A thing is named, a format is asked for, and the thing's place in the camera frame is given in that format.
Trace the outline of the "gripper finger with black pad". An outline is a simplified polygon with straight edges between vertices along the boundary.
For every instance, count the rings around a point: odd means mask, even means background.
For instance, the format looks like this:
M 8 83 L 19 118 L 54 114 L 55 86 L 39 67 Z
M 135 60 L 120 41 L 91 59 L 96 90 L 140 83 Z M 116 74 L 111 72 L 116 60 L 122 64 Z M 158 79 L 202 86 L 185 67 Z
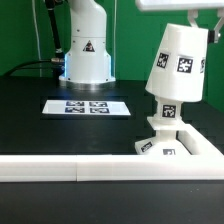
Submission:
M 221 37 L 220 30 L 224 26 L 224 8 L 217 10 L 217 17 L 219 18 L 215 27 L 208 33 L 208 42 L 217 43 Z
M 198 18 L 198 11 L 197 10 L 189 10 L 187 18 L 188 18 L 189 24 L 192 27 L 195 27 L 195 28 L 198 27 L 197 22 L 196 22 L 196 19 Z

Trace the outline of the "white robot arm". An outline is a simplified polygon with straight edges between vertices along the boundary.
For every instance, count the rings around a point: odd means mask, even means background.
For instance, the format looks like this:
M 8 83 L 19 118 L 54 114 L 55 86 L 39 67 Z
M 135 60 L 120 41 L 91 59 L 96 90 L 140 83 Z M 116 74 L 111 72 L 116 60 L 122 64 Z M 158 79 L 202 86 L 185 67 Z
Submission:
M 106 50 L 107 14 L 95 0 L 68 0 L 71 15 L 71 47 L 65 54 L 59 84 L 98 90 L 115 84 L 111 56 Z M 140 11 L 189 11 L 195 25 L 196 10 L 223 9 L 224 0 L 135 0 Z

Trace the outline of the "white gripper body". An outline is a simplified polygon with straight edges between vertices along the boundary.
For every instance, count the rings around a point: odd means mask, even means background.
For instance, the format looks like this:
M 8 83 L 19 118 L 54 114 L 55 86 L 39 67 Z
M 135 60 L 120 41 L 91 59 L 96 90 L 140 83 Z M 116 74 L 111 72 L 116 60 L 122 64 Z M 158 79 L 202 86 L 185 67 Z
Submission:
M 135 0 L 140 11 L 179 11 L 219 9 L 224 0 Z

